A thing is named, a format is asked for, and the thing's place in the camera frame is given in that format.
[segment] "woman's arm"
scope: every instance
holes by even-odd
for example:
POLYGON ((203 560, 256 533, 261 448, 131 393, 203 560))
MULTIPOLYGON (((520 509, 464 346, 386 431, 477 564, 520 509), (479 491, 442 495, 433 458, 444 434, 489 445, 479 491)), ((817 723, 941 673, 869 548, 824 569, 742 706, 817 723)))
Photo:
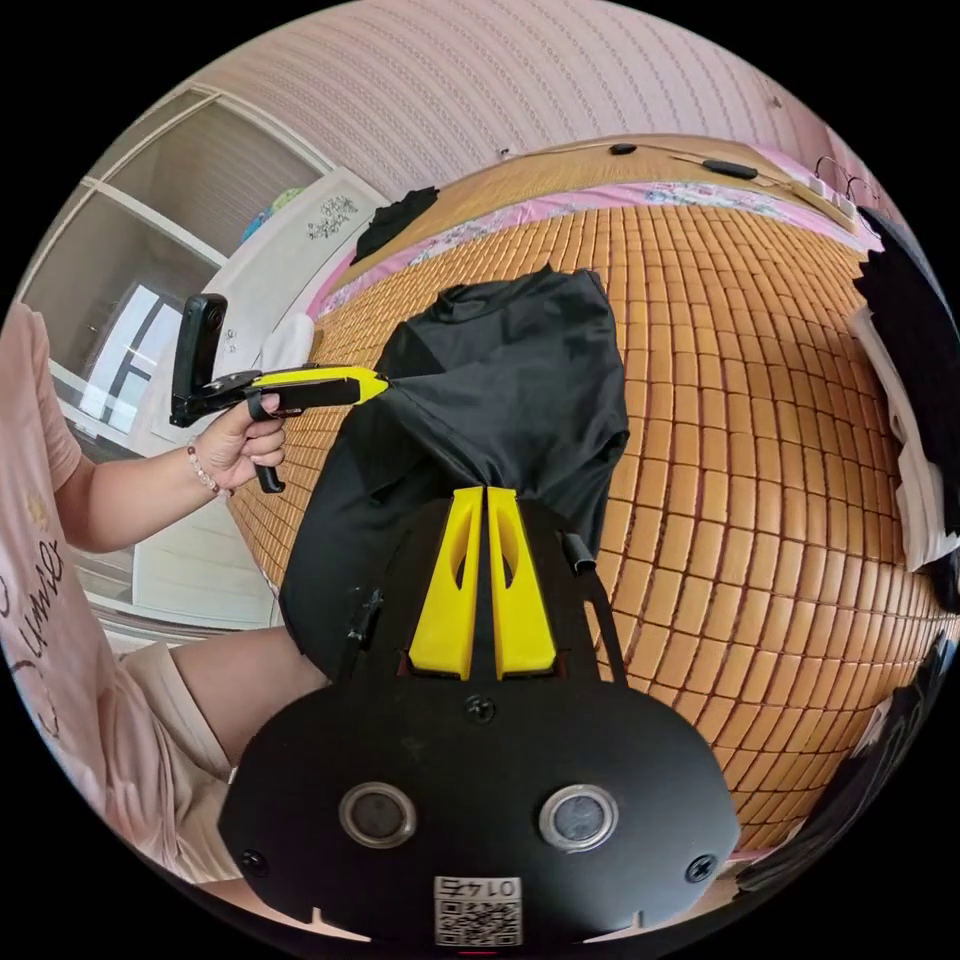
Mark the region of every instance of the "woman's arm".
POLYGON ((84 457, 56 495, 67 542, 88 553, 140 543, 214 498, 186 450, 96 465, 84 457))
MULTIPOLYGON (((275 408, 279 398, 264 398, 275 408)), ((197 438, 197 459, 222 490, 251 480, 255 465, 283 461, 279 420, 255 423, 247 405, 227 411, 197 438)), ((67 542, 88 553, 110 553, 140 543, 215 498, 185 449, 144 460, 94 465, 82 458, 56 493, 67 542)))

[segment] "qr code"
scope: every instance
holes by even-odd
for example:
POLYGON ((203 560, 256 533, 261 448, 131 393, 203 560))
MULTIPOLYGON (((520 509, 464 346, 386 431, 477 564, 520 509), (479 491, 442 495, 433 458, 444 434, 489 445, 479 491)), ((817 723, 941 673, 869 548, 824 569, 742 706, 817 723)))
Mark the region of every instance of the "qr code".
POLYGON ((447 947, 515 947, 522 943, 519 900, 437 900, 436 941, 447 947))

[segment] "pink t-shirt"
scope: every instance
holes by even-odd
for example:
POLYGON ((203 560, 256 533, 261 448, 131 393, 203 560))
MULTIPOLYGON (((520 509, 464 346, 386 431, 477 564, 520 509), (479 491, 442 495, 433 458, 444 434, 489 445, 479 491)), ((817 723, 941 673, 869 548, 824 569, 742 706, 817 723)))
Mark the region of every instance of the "pink t-shirt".
POLYGON ((172 868, 170 756, 143 693, 90 609, 54 493, 80 463, 48 368, 39 314, 0 332, 0 641, 38 731, 87 802, 172 868))

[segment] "pink bed sheet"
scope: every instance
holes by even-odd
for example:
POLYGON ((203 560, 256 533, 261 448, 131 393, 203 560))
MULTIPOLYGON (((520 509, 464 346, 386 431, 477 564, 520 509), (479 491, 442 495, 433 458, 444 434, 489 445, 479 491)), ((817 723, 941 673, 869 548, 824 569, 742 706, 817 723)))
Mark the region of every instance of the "pink bed sheet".
POLYGON ((744 210, 828 236, 858 252, 866 253, 867 250, 880 247, 879 240, 863 224, 858 224, 857 233, 851 234, 815 210, 749 190, 714 184, 623 183, 537 197, 458 224, 387 257, 331 294, 329 291, 336 277, 342 275, 343 269, 346 269, 344 265, 324 282, 323 287, 313 297, 308 313, 319 320, 399 270, 415 266, 461 244, 508 227, 536 223, 582 210, 663 205, 706 205, 744 210))

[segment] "hand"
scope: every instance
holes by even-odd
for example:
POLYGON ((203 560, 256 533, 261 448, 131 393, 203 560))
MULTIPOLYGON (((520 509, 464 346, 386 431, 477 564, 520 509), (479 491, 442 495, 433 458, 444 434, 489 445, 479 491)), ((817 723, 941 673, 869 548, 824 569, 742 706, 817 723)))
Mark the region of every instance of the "hand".
MULTIPOLYGON (((280 398, 268 394, 263 409, 272 413, 280 398)), ((221 490, 236 490, 256 476, 256 467, 283 463, 283 421, 256 422, 246 403, 238 403, 203 431, 194 446, 200 466, 221 490)))

